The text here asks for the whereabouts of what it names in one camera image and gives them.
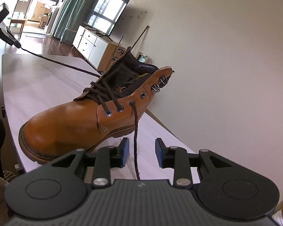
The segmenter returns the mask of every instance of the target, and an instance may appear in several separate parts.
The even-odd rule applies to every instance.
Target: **metal eyelet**
[[[160,87],[158,84],[155,84],[152,86],[152,89],[155,91],[155,92],[159,92],[160,91]]]
[[[141,92],[139,97],[140,97],[140,99],[144,99],[146,97],[146,92]]]
[[[123,49],[119,48],[119,49],[117,50],[117,52],[118,52],[120,55],[123,55],[125,51],[124,51]]]
[[[110,117],[112,116],[112,111],[108,109],[108,112],[105,111],[105,116]]]
[[[123,112],[125,109],[125,107],[122,105],[122,108],[119,110],[118,108],[116,108],[117,112]]]
[[[135,104],[135,100],[132,100],[132,101],[129,103],[129,106],[132,107],[134,104]]]
[[[168,83],[168,79],[167,79],[166,76],[161,77],[160,80],[161,80],[162,84],[164,84],[164,85],[166,85]]]

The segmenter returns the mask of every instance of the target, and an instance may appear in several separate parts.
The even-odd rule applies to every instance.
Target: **handheld device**
[[[17,48],[21,48],[20,42],[13,36],[12,32],[7,28],[3,20],[9,14],[8,6],[3,3],[0,6],[0,39],[8,43],[9,45],[15,45]]]
[[[277,226],[270,218],[279,200],[268,178],[212,151],[189,154],[155,142],[157,166],[173,168],[169,180],[111,181],[126,165],[129,139],[97,153],[76,149],[15,178],[5,190],[12,217],[5,226]],[[93,167],[91,181],[86,178]],[[200,183],[193,184],[190,167]]]

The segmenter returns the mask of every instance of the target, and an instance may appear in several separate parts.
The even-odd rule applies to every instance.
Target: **white cabinet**
[[[82,36],[83,36],[83,34],[84,34],[84,31],[85,31],[85,28],[82,27],[82,26],[80,26],[79,29],[78,29],[78,31],[77,31],[77,34],[76,34],[76,36],[75,36],[75,39],[74,39],[74,41],[73,41],[73,45],[74,45],[76,48],[79,47],[79,44],[80,44],[80,42],[81,42]]]
[[[111,58],[119,57],[117,44],[108,37],[99,37],[93,31],[80,26],[73,46],[94,66],[97,71],[105,71],[113,63]]]
[[[85,37],[82,37],[81,42],[78,46],[78,51],[83,54],[85,58],[89,58],[93,47],[94,45],[90,41],[88,41]]]
[[[96,39],[92,52],[88,58],[88,61],[92,63],[95,68],[98,68],[107,45],[108,43],[101,40],[100,38]]]

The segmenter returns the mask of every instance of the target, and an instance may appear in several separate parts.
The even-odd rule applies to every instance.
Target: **boot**
[[[74,149],[92,152],[105,139],[137,128],[172,69],[141,63],[130,51],[72,102],[43,111],[21,127],[19,144],[27,157],[44,164]]]

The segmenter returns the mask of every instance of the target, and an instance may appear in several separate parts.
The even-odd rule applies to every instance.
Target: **boot sole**
[[[49,161],[52,161],[59,156],[56,157],[46,157],[43,155],[38,154],[36,151],[34,151],[32,148],[30,148],[24,138],[23,130],[26,123],[20,128],[19,130],[19,145],[22,149],[23,153],[32,161],[36,161],[38,164],[43,165]],[[132,133],[135,129],[135,125],[115,129],[112,132],[110,132],[107,136],[105,136],[102,140],[100,140],[96,145],[92,146],[91,148],[86,150],[86,153],[91,153],[101,142],[106,140],[109,137],[119,138],[125,135],[128,135]]]

